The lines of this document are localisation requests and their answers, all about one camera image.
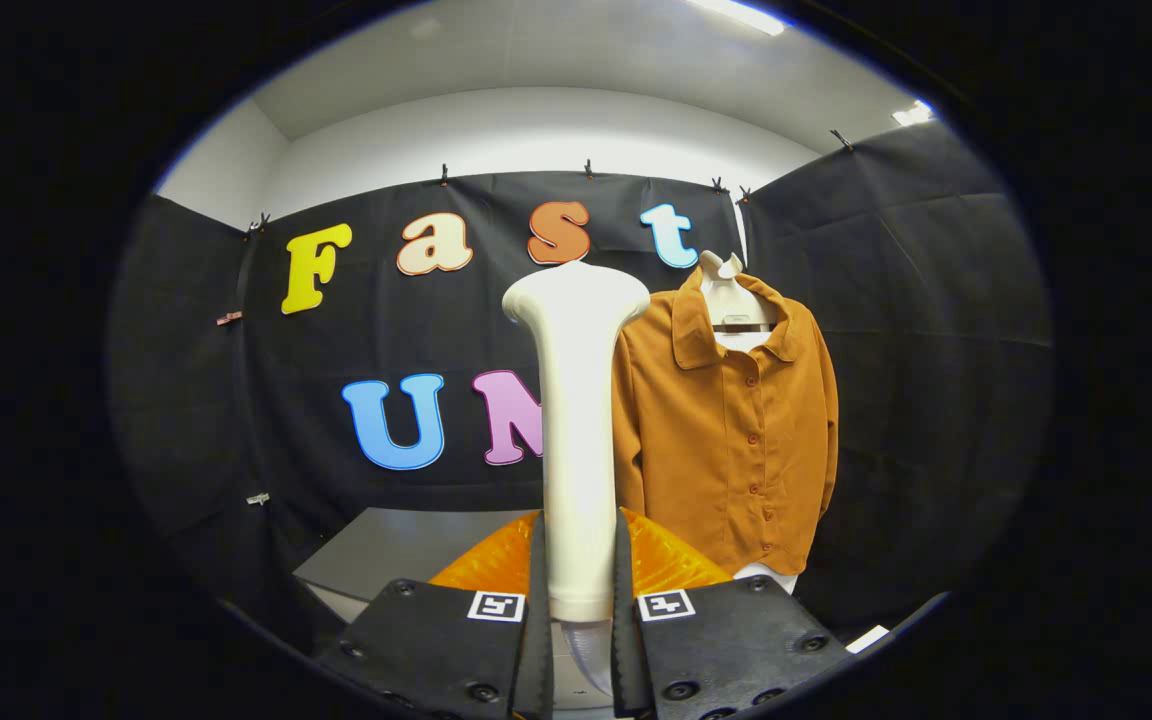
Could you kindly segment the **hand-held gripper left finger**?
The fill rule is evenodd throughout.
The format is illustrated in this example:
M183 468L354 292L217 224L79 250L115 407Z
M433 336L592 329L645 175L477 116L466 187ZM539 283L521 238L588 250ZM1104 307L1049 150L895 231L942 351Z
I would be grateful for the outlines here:
M503 530L521 543L524 592L391 579L316 666L379 717L553 717L547 525L530 511Z

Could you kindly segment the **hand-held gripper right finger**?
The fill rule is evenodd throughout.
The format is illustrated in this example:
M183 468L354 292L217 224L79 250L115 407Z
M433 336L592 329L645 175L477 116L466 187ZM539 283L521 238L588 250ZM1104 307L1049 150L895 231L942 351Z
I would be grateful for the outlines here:
M768 719L854 661L767 574L712 573L666 530L621 511L611 682L628 719Z

